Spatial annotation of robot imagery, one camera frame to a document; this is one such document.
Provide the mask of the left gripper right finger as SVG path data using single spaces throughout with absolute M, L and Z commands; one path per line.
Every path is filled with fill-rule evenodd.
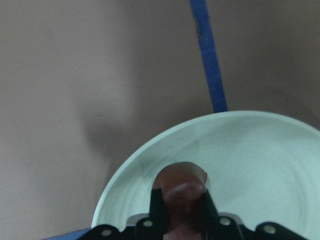
M 200 198 L 199 220 L 206 240 L 304 240 L 296 232 L 271 221 L 258 224 L 254 230 L 231 213 L 219 213 L 207 190 Z

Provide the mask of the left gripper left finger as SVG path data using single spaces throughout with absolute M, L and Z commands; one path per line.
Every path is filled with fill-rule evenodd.
M 84 234 L 86 240 L 162 240 L 169 224 L 162 190 L 153 189 L 150 194 L 149 213 L 119 231 L 108 224 L 98 225 Z

